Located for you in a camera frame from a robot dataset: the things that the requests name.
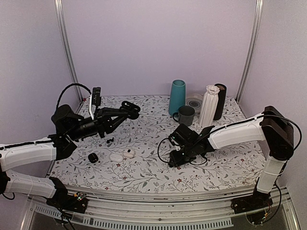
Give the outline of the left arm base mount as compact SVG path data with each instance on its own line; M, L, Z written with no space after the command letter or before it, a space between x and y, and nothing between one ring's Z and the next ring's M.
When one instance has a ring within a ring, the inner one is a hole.
M61 210L68 210L84 214L88 205L87 194L77 192L73 195L68 194L64 184L55 177L49 177L55 186L55 194L51 198L46 199L46 204Z

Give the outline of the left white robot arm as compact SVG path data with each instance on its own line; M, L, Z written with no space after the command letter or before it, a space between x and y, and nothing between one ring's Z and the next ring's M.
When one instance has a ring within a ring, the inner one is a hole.
M93 117L84 118L74 113L69 105L60 106L51 118L56 127L55 134L36 141L0 146L0 192L42 196L67 208L72 196L58 178L38 178L12 169L39 161L69 158L79 140L95 135L104 138L127 118L137 119L139 112L138 106L123 101L119 109L96 109Z

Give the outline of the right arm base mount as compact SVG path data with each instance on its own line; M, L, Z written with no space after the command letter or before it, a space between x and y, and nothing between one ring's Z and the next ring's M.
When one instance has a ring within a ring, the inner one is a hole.
M273 204L270 193L262 193L257 190L258 182L259 179L257 180L251 195L231 200L231 208L234 210L235 214L269 207Z

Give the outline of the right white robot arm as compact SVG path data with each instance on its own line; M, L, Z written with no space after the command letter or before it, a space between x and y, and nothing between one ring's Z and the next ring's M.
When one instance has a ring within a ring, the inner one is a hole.
M294 128L273 106L267 106L261 114L240 122L205 127L200 133L181 124L168 139L176 146L169 155L168 165L171 167L181 166L198 155L230 145L266 141L270 152L257 180L256 192L248 199L252 209L258 209L266 202L266 194L271 192L281 170L294 154Z

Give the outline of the black earbuds charging case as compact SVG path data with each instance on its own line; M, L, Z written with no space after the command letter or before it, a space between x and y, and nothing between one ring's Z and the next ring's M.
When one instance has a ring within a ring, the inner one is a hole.
M140 115L141 108L131 102L123 101L120 110L125 112L129 119L136 120Z

